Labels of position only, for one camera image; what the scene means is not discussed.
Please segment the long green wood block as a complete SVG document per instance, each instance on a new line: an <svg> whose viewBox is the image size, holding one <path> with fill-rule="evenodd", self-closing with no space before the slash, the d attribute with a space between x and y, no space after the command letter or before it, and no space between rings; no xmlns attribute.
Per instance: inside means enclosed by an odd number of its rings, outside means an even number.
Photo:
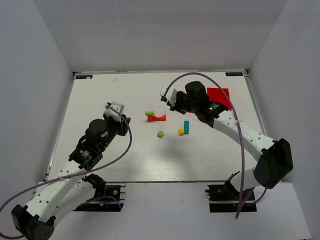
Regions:
<svg viewBox="0 0 320 240"><path fill-rule="evenodd" d="M154 111L146 111L145 112L145 116L154 116L155 115L155 112Z"/></svg>

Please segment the red rectangular wood block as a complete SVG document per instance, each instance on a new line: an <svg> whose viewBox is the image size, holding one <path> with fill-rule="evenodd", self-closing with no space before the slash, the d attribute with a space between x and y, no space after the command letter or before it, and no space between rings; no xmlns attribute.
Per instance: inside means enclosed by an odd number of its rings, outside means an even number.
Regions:
<svg viewBox="0 0 320 240"><path fill-rule="evenodd" d="M148 121L148 122L153 122L153 121L154 121L154 117L151 116L151 115L148 116L148 117L147 117L147 121Z"/></svg>

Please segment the red arch wood block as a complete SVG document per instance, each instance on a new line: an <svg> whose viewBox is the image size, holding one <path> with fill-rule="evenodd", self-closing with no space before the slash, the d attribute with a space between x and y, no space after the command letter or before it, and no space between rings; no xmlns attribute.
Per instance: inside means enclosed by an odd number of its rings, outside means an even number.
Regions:
<svg viewBox="0 0 320 240"><path fill-rule="evenodd" d="M165 114L162 116L155 116L155 115L152 116L152 120L154 122L166 121L166 118L167 116Z"/></svg>

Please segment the red plastic bin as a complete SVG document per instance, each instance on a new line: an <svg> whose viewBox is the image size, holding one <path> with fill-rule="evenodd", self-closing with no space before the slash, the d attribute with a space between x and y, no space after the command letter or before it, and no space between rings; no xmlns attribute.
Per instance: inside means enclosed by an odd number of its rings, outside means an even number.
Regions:
<svg viewBox="0 0 320 240"><path fill-rule="evenodd" d="M226 96L222 93L222 91L217 87L208 87L207 95L209 96L209 100L211 102L219 102L226 106L228 110L232 110L232 106L230 105L228 98L230 97L230 92L228 88L223 88Z"/></svg>

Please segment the green wood cube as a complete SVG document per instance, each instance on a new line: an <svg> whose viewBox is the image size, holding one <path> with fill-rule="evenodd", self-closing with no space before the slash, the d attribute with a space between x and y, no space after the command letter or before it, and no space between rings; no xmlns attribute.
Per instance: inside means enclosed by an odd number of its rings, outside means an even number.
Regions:
<svg viewBox="0 0 320 240"><path fill-rule="evenodd" d="M159 131L157 132L157 137L158 137L158 138L162 138L163 136L164 136L164 132L161 131L161 130L159 130Z"/></svg>

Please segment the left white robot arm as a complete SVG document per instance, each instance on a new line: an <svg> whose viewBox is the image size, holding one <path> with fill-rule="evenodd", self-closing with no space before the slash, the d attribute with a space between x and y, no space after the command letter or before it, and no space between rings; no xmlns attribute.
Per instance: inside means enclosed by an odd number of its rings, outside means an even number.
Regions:
<svg viewBox="0 0 320 240"><path fill-rule="evenodd" d="M131 119L108 109L89 123L57 177L25 205L12 211L15 228L28 240L48 240L58 223L84 201L102 198L106 181L94 173L103 152L116 136L131 133Z"/></svg>

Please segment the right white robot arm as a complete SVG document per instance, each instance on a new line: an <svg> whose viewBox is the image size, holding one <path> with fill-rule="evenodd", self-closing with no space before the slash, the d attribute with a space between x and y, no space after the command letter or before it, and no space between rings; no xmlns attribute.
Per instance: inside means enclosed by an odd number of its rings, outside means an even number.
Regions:
<svg viewBox="0 0 320 240"><path fill-rule="evenodd" d="M256 160L254 167L226 181L231 190L240 192L257 186L273 189L293 170L291 145L287 140L275 140L236 119L225 105L210 100L201 82L186 84L185 91L168 90L165 96L171 111L195 114L200 122L227 135Z"/></svg>

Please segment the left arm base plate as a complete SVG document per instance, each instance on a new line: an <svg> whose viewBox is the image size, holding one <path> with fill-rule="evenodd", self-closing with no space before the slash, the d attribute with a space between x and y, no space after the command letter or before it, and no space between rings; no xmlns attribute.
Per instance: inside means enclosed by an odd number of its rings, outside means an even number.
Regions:
<svg viewBox="0 0 320 240"><path fill-rule="evenodd" d="M92 199L86 200L74 212L119 213L125 204L125 198L126 185L124 183L106 184L104 193L99 193Z"/></svg>

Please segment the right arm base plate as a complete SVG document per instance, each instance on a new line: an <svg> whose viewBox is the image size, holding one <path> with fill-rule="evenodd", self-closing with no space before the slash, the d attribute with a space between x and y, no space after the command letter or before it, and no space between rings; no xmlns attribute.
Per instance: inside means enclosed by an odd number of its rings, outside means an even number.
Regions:
<svg viewBox="0 0 320 240"><path fill-rule="evenodd" d="M224 184L210 184L207 185L205 193L208 196L210 213L236 213L238 209L239 194L233 194L227 191ZM256 200L252 192L241 208L241 213L257 212Z"/></svg>

